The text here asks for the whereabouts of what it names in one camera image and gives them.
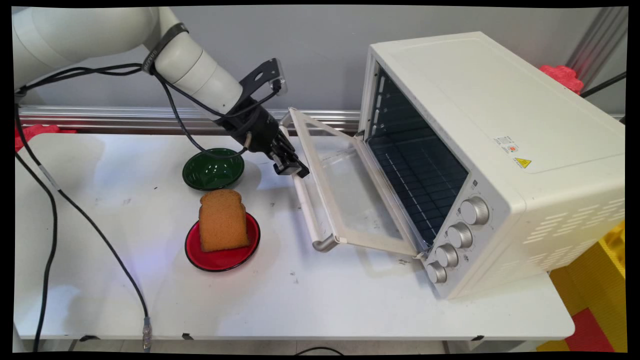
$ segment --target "gray wall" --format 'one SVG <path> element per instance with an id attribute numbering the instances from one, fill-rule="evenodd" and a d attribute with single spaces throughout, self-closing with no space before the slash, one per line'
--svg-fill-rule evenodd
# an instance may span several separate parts
<path id="1" fill-rule="evenodd" d="M 268 58 L 281 59 L 289 93 L 267 102 L 267 108 L 359 110 L 369 44 L 482 31 L 536 67 L 564 65 L 599 8 L 260 5 L 173 10 L 191 36 L 237 79 Z M 139 47 L 81 65 L 141 62 L 146 55 Z M 168 106 L 160 84 L 146 74 L 87 76 L 34 93 L 24 104 Z M 191 107 L 176 98 L 178 106 Z"/>
<path id="2" fill-rule="evenodd" d="M 616 46 L 609 60 L 604 63 L 589 87 L 600 84 L 627 69 L 627 36 Z M 627 105 L 627 79 L 621 80 L 587 98 L 602 111 L 611 115 L 624 115 Z"/>

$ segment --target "bread slice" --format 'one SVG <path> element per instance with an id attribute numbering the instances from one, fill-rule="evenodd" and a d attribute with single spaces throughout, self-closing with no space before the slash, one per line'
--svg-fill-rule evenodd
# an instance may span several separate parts
<path id="1" fill-rule="evenodd" d="M 249 246 L 240 193 L 220 189 L 200 198 L 200 248 L 204 252 Z"/>

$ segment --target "oven knob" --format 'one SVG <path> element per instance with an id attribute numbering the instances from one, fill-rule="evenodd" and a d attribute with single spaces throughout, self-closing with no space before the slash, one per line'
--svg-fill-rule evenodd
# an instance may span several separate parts
<path id="1" fill-rule="evenodd" d="M 453 244 L 453 246 L 457 248 L 470 247 L 473 242 L 473 237 L 471 236 L 471 230 L 461 222 L 449 226 L 447 229 L 447 237 L 449 241 Z"/>
<path id="2" fill-rule="evenodd" d="M 483 225 L 489 220 L 489 209 L 479 197 L 464 200 L 460 205 L 462 220 L 469 225 Z"/>
<path id="3" fill-rule="evenodd" d="M 436 249 L 436 259 L 443 267 L 454 267 L 458 264 L 458 253 L 451 244 L 444 244 Z"/>
<path id="4" fill-rule="evenodd" d="M 440 284 L 447 280 L 447 271 L 438 263 L 427 265 L 427 275 L 434 284 Z"/>

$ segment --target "black cable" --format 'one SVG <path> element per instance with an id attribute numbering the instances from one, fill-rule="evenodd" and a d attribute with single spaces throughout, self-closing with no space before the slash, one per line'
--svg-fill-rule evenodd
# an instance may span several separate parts
<path id="1" fill-rule="evenodd" d="M 580 94 L 581 97 L 587 97 L 589 95 L 593 95 L 597 92 L 599 92 L 600 90 L 607 88 L 617 82 L 619 82 L 620 80 L 624 79 L 627 77 L 627 72 L 623 72 L 622 74 L 619 74 L 617 76 L 614 76 L 613 78 L 603 82 L 602 84 L 596 85 L 593 88 L 590 88 L 589 90 L 583 92 L 582 94 Z"/>
<path id="2" fill-rule="evenodd" d="M 342 352 L 339 352 L 338 350 L 335 350 L 334 348 L 330 348 L 330 347 L 312 347 L 312 348 L 308 348 L 306 350 L 302 350 L 301 352 L 298 352 L 296 355 L 294 356 L 298 356 L 298 355 L 302 355 L 305 352 L 310 352 L 311 350 L 329 350 L 329 351 L 333 351 L 338 355 L 344 355 Z"/>
<path id="3" fill-rule="evenodd" d="M 130 71 L 126 71 L 126 72 L 112 72 L 111 70 L 118 70 L 118 69 L 128 69 L 128 68 L 135 68 L 134 70 L 130 70 Z M 71 69 L 66 69 L 66 70 L 62 70 L 59 71 L 51 76 L 47 76 L 46 78 L 37 81 L 36 83 L 33 83 L 31 85 L 26 85 L 23 86 L 20 90 L 22 92 L 27 92 L 31 89 L 37 88 L 39 86 L 42 85 L 47 85 L 47 84 L 51 84 L 51 83 L 57 83 L 58 81 L 62 81 L 62 80 L 66 80 L 66 79 L 72 79 L 72 78 L 77 78 L 78 76 L 84 76 L 84 75 L 89 75 L 89 74 L 103 74 L 103 75 L 111 75 L 111 76 L 126 76 L 126 75 L 131 75 L 131 74 L 135 74 L 137 72 L 142 71 L 142 64 L 140 63 L 127 63 L 127 64 L 121 64 L 121 65 L 113 65 L 113 66 L 107 66 L 107 67 L 99 67 L 97 69 L 90 69 L 90 68 L 86 68 L 86 67 L 74 67 Z"/>
<path id="4" fill-rule="evenodd" d="M 175 86 L 174 84 L 171 84 L 169 81 L 167 81 L 167 79 L 163 78 L 162 75 L 160 75 L 155 69 L 152 69 L 152 74 L 158 79 L 160 80 L 160 82 L 162 84 L 165 85 L 169 85 L 170 88 L 174 89 L 175 91 L 177 91 L 178 93 L 180 93 L 182 96 L 186 97 L 187 99 L 195 102 L 197 105 L 199 105 L 201 108 L 207 110 L 208 112 L 212 113 L 215 116 L 218 117 L 222 117 L 222 118 L 232 118 L 232 117 L 237 117 L 240 116 L 244 113 L 247 113 L 248 111 L 251 111 L 255 108 L 257 108 L 258 106 L 264 104 L 267 100 L 269 100 L 270 98 L 274 97 L 275 95 L 278 94 L 278 92 L 280 91 L 279 88 L 274 89 L 269 95 L 265 96 L 262 100 L 256 102 L 255 104 L 242 109 L 241 111 L 234 113 L 233 115 L 229 115 L 229 114 L 223 114 L 223 113 L 219 113 L 216 110 L 213 110 L 212 108 L 206 106 L 205 104 L 203 104 L 202 102 L 200 102 L 198 99 L 195 99 L 194 97 L 192 97 L 191 95 L 187 94 L 186 92 L 182 91 L 180 88 L 178 88 L 177 86 Z"/>
<path id="5" fill-rule="evenodd" d="M 40 180 L 40 178 L 33 172 L 33 170 L 27 165 L 24 160 L 15 152 L 15 158 L 18 159 L 20 164 L 24 167 L 29 175 L 40 185 L 40 187 L 47 193 L 49 200 L 51 201 L 51 211 L 53 212 L 53 240 L 51 240 L 51 251 L 49 253 L 49 259 L 44 268 L 44 279 L 42 281 L 42 304 L 40 305 L 40 318 L 38 319 L 38 328 L 36 330 L 36 336 L 33 340 L 33 352 L 38 352 L 40 346 L 40 333 L 42 332 L 42 324 L 44 323 L 44 314 L 47 309 L 47 294 L 49 292 L 49 271 L 51 270 L 51 264 L 53 263 L 53 257 L 56 255 L 56 247 L 58 246 L 58 210 L 56 209 L 56 200 L 53 194 L 46 185 Z"/>
<path id="6" fill-rule="evenodd" d="M 202 151 L 204 154 L 209 155 L 210 157 L 212 157 L 214 159 L 235 158 L 236 156 L 240 156 L 240 155 L 244 154 L 245 151 L 247 151 L 247 147 L 244 146 L 242 148 L 242 150 L 240 150 L 239 152 L 237 152 L 237 153 L 235 153 L 233 155 L 218 156 L 218 155 L 211 154 L 209 151 L 207 151 L 207 149 L 205 149 L 202 146 L 200 146 L 200 144 L 197 143 L 196 140 L 193 139 L 193 137 L 191 137 L 191 134 L 189 134 L 189 131 L 187 130 L 187 127 L 182 122 L 182 119 L 180 119 L 180 115 L 178 114 L 178 109 L 175 107 L 175 103 L 173 102 L 173 96 L 171 95 L 171 92 L 169 91 L 169 88 L 166 87 L 166 83 L 160 78 L 160 75 L 158 73 L 155 72 L 154 75 L 160 81 L 160 84 L 162 85 L 162 88 L 164 88 L 164 92 L 166 92 L 167 98 L 169 98 L 169 104 L 171 104 L 171 109 L 173 110 L 173 116 L 175 116 L 175 119 L 178 120 L 178 124 L 180 124 L 180 127 L 182 128 L 182 132 L 187 136 L 187 138 L 193 144 L 193 146 L 197 147 L 198 150 Z"/>
<path id="7" fill-rule="evenodd" d="M 18 111 L 18 104 L 14 104 L 14 117 L 15 117 L 16 128 L 18 129 L 18 134 L 20 135 L 20 139 L 22 140 L 22 144 L 23 144 L 24 148 L 29 153 L 29 156 L 31 157 L 33 162 L 36 163 L 36 165 L 38 165 L 40 167 L 42 165 L 40 163 L 40 160 L 38 160 L 38 158 L 35 156 L 35 154 L 33 154 L 33 151 L 31 150 L 31 147 L 27 143 L 27 139 L 24 136 L 24 132 L 22 130 L 22 124 L 20 123 L 20 115 L 19 115 L 19 111 Z M 140 299 L 140 303 L 142 304 L 142 310 L 144 311 L 145 318 L 148 318 L 149 313 L 147 311 L 147 303 L 145 302 L 145 299 L 143 298 L 142 293 L 140 292 L 140 289 L 138 288 L 138 285 L 136 284 L 136 281 L 133 279 L 133 277 L 131 277 L 131 274 L 127 270 L 127 267 L 124 265 L 124 263 L 120 259 L 120 256 L 118 255 L 116 250 L 113 248 L 113 246 L 111 245 L 109 240 L 107 240 L 106 236 L 104 236 L 104 234 L 102 233 L 100 228 L 98 228 L 98 225 L 96 225 L 95 222 L 93 222 L 93 220 L 89 217 L 89 215 L 87 215 L 69 196 L 67 196 L 67 194 L 65 192 L 63 192 L 62 189 L 58 189 L 58 193 L 66 201 L 68 201 L 69 204 L 71 204 L 76 210 L 78 210 L 78 212 L 80 214 L 82 214 L 82 216 L 84 216 L 84 218 L 87 221 L 89 221 L 89 223 L 93 226 L 93 228 L 96 230 L 98 235 L 100 235 L 102 240 L 104 240 L 104 243 L 107 245 L 107 247 L 109 247 L 109 250 L 111 250 L 111 253 L 113 254 L 113 256 L 118 261 L 118 264 L 120 264 L 120 267 L 122 268 L 122 271 L 124 271 L 124 273 L 127 276 L 127 278 L 129 278 L 129 281 L 131 281 L 131 284 L 133 285 L 133 288 L 136 290 L 136 293 L 138 294 L 138 298 Z M 57 213 L 55 212 L 55 209 L 54 209 L 54 218 L 57 221 L 58 216 L 57 216 Z M 48 279 L 48 276 L 49 276 L 48 270 L 45 270 L 45 276 Z M 43 295 L 42 295 L 43 298 L 46 298 L 46 295 L 47 295 L 46 292 L 43 292 Z M 44 319 L 44 313 L 45 313 L 45 308 L 43 307 L 40 310 L 40 321 L 42 321 Z M 40 324 L 38 324 L 38 329 L 36 330 L 36 339 L 40 339 L 41 330 L 42 330 L 42 324 L 40 323 Z M 34 343 L 34 349 L 36 349 L 36 351 L 37 351 L 37 347 L 36 346 L 37 346 L 37 344 Z"/>

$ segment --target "yellow warning sticker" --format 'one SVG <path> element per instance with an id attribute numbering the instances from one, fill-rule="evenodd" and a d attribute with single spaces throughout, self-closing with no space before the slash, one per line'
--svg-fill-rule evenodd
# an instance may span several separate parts
<path id="1" fill-rule="evenodd" d="M 519 162 L 520 165 L 522 165 L 522 168 L 527 168 L 529 164 L 531 164 L 531 160 L 525 160 L 520 158 L 516 158 L 516 160 L 517 162 Z"/>

